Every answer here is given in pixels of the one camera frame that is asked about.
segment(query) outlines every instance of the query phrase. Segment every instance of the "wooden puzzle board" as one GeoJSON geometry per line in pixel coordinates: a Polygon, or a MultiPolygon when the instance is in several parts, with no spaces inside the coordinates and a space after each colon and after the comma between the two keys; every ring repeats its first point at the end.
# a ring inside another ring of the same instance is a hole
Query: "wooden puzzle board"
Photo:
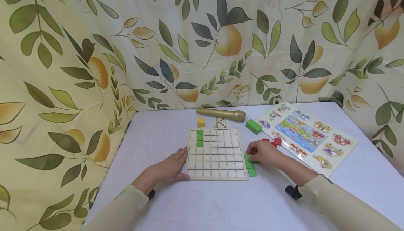
{"type": "Polygon", "coordinates": [[[248,180],[237,128],[192,129],[188,151],[185,173],[191,180],[248,180]]]}
{"type": "Polygon", "coordinates": [[[329,177],[358,144],[358,140],[287,102],[257,120],[268,136],[318,173],[329,177]]]}

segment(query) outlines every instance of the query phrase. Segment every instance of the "table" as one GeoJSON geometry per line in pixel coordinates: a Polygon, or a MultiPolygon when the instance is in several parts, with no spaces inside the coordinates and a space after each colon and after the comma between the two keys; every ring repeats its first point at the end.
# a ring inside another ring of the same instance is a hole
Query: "table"
{"type": "MultiPolygon", "coordinates": [[[[324,102],[297,106],[359,140],[330,179],[404,229],[403,177],[338,105],[324,102]]],[[[247,121],[272,107],[223,109],[245,111],[247,121]]],[[[143,169],[186,146],[188,130],[197,128],[198,117],[205,118],[207,128],[213,127],[213,117],[200,116],[195,109],[137,112],[86,223],[143,169]]],[[[230,120],[229,127],[239,128],[244,151],[251,141],[268,138],[262,132],[252,133],[245,127],[245,122],[230,120]]],[[[286,149],[279,149],[292,156],[286,149]]],[[[181,181],[155,188],[156,195],[144,208],[136,231],[335,230],[304,198],[295,201],[285,193],[285,187],[294,184],[284,173],[261,165],[255,167],[258,176],[248,178],[248,181],[181,181]]]]}

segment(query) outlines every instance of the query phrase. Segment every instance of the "curtain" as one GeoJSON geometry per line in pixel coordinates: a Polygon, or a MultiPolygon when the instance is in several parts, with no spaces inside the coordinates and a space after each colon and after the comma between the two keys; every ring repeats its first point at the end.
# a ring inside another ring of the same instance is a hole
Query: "curtain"
{"type": "Polygon", "coordinates": [[[404,0],[0,5],[5,230],[79,230],[136,111],[332,101],[404,175],[404,0]]]}

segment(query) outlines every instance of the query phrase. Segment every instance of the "hand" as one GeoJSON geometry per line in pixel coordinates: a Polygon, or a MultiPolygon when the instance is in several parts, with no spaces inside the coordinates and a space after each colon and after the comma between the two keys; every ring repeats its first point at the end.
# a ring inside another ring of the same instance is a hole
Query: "hand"
{"type": "Polygon", "coordinates": [[[253,141],[248,147],[246,154],[251,154],[249,162],[261,162],[263,165],[277,167],[281,159],[285,156],[269,141],[253,141]]]}

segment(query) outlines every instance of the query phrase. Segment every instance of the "sleeve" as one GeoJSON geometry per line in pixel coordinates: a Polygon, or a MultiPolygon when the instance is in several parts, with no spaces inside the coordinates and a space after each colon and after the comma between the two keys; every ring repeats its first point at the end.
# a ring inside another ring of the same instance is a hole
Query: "sleeve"
{"type": "Polygon", "coordinates": [[[316,176],[299,192],[339,231],[401,231],[381,213],[323,176],[316,176]]]}
{"type": "Polygon", "coordinates": [[[104,207],[82,231],[127,230],[137,220],[149,198],[133,185],[128,185],[104,207]]]}

